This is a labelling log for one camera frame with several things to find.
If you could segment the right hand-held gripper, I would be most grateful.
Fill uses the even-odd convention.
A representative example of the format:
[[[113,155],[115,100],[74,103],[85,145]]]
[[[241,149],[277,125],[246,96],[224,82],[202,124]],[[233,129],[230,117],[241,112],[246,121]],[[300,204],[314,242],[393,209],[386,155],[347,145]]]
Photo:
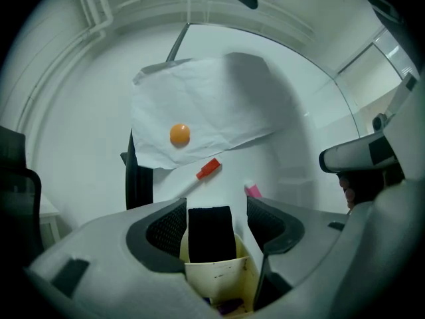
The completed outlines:
[[[282,300],[284,318],[418,318],[424,309],[424,81],[384,129],[405,180],[382,191],[350,262],[339,253]],[[322,151],[326,173],[383,169],[398,159],[383,134]]]

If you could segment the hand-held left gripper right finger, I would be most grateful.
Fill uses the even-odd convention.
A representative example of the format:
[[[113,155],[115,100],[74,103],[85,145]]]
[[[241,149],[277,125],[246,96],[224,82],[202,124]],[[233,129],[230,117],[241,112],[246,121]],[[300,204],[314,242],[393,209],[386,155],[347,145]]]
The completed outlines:
[[[301,283],[339,238],[348,215],[266,198],[247,198],[248,227],[262,251],[253,309],[275,302]]]

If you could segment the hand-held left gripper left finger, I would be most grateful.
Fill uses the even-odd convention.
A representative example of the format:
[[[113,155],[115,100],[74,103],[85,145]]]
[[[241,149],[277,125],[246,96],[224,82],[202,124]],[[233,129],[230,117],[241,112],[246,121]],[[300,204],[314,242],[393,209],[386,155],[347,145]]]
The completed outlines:
[[[176,199],[95,219],[38,256],[26,271],[66,318],[217,318],[192,289],[184,262],[149,242],[160,219],[184,220]]]

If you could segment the person's right hand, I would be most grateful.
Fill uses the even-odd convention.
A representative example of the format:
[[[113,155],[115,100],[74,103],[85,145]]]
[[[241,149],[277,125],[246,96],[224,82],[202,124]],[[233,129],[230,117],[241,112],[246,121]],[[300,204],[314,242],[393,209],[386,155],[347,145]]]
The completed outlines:
[[[337,177],[350,210],[360,203],[373,201],[384,189],[383,173],[377,170],[346,171]]]

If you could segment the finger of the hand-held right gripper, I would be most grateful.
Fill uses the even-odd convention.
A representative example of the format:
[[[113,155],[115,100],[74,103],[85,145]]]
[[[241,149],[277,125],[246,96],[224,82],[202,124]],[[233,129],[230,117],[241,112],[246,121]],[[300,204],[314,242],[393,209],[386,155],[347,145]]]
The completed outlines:
[[[417,82],[418,80],[416,77],[408,72],[407,75],[403,78],[402,82],[396,88],[394,96],[392,97],[392,100],[386,109],[387,118],[391,118],[398,112],[398,109],[410,96],[410,93],[412,92]]]

